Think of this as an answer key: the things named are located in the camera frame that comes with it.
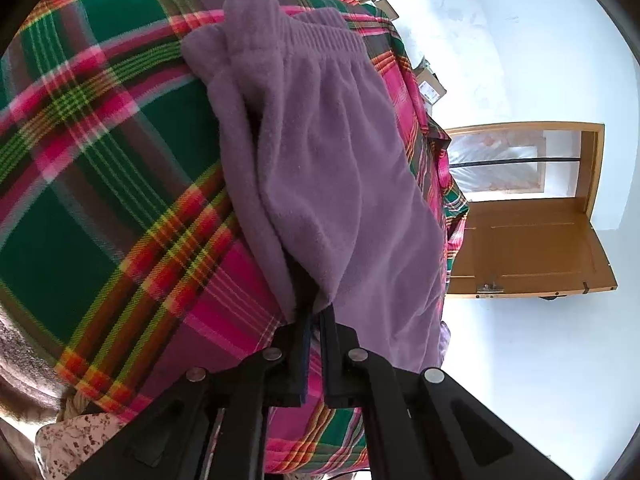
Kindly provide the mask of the floral sleeve left forearm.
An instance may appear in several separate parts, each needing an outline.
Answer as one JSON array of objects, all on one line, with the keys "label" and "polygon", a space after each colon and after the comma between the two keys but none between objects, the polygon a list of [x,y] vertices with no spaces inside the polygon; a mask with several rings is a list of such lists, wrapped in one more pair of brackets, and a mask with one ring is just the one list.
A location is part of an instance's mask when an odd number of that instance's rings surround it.
[{"label": "floral sleeve left forearm", "polygon": [[35,458],[45,479],[66,479],[125,424],[111,414],[79,415],[41,427]]}]

